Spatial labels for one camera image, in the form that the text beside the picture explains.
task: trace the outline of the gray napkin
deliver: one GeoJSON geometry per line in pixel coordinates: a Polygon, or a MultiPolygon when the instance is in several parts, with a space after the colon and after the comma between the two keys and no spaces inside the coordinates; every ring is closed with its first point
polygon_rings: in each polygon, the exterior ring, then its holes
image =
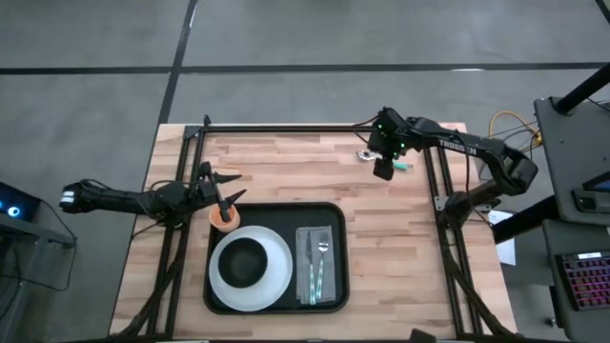
{"type": "Polygon", "coordinates": [[[296,229],[296,299],[300,299],[301,304],[309,304],[309,264],[307,259],[306,244],[307,232],[310,233],[312,240],[312,259],[314,260],[314,282],[317,286],[317,274],[320,265],[322,252],[317,248],[320,236],[323,232],[328,234],[328,251],[324,253],[324,269],[322,271],[322,296],[315,303],[333,301],[336,299],[335,285],[335,245],[333,244],[332,228],[298,228],[296,229]]]}

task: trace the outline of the orange cup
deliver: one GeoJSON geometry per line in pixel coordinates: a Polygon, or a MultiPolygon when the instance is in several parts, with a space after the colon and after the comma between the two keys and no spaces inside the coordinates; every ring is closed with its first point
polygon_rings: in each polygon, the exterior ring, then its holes
{"type": "Polygon", "coordinates": [[[235,207],[235,205],[231,205],[231,207],[229,208],[229,216],[231,217],[231,220],[229,220],[228,222],[222,220],[218,204],[212,205],[210,207],[210,212],[208,213],[208,219],[210,220],[210,223],[214,225],[219,231],[224,233],[231,232],[237,229],[237,227],[239,226],[239,221],[241,220],[241,218],[239,217],[239,212],[237,212],[237,208],[235,207]]]}

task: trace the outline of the rgb keyboard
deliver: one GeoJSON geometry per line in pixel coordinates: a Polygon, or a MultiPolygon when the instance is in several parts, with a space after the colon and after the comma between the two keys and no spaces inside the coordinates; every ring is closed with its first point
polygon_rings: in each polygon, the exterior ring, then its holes
{"type": "Polygon", "coordinates": [[[558,255],[557,260],[576,311],[610,308],[610,252],[558,255]]]}

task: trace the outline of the gray floor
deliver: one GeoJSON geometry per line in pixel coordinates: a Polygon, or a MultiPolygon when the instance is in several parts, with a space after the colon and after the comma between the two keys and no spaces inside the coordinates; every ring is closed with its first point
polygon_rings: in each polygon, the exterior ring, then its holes
{"type": "MultiPolygon", "coordinates": [[[[0,1],[0,68],[169,66],[187,3],[0,1]]],[[[199,1],[184,64],[607,61],[609,34],[593,0],[211,0],[199,1]]],[[[182,75],[169,121],[199,122],[207,113],[217,123],[355,122],[392,106],[486,134],[496,111],[533,120],[535,98],[562,95],[592,72],[182,75]]],[[[140,190],[167,82],[165,74],[0,76],[0,180],[53,204],[62,186],[84,177],[140,190]]],[[[518,124],[501,118],[496,130],[518,124]]],[[[534,157],[541,168],[534,186],[503,199],[504,209],[551,192],[543,151],[534,157]]],[[[108,332],[133,217],[64,218],[79,236],[71,287],[36,293],[22,341],[108,332]]],[[[60,230],[46,215],[40,220],[60,230]]],[[[69,259],[55,255],[41,278],[61,284],[69,259]]],[[[510,273],[507,281],[519,331],[561,337],[543,323],[552,316],[548,291],[510,273]]]]}

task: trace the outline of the butcher block tabletop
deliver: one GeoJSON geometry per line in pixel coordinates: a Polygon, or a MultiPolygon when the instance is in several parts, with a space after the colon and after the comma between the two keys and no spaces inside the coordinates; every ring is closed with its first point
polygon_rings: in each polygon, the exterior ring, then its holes
{"type": "MultiPolygon", "coordinates": [[[[443,124],[465,131],[460,123],[443,124]]],[[[162,125],[156,137],[146,189],[174,179],[184,125],[162,125]]],[[[423,154],[408,151],[390,182],[373,176],[373,162],[356,151],[365,145],[351,133],[208,133],[202,161],[216,172],[243,176],[221,186],[223,194],[247,189],[238,203],[328,201],[344,212],[347,225],[350,298],[328,314],[217,315],[203,302],[210,224],[208,210],[193,216],[174,338],[197,339],[405,339],[412,329],[455,338],[433,206],[423,154]]],[[[432,149],[435,162],[436,150],[432,149]]],[[[193,160],[194,142],[189,149],[193,160]]],[[[447,151],[455,189],[466,183],[466,159],[447,151]]],[[[191,165],[188,164],[185,180],[191,165]]],[[[471,188],[478,183],[471,168],[471,188]]],[[[436,167],[437,180],[442,181],[436,167]]],[[[511,331],[515,320],[500,270],[494,238],[482,222],[463,227],[475,288],[511,331]]],[[[153,222],[138,217],[137,232],[153,222]]],[[[111,325],[124,329],[154,286],[164,228],[139,234],[131,243],[111,325]]],[[[163,330],[167,297],[159,312],[163,330]]],[[[470,328],[463,293],[459,300],[470,328]]]]}

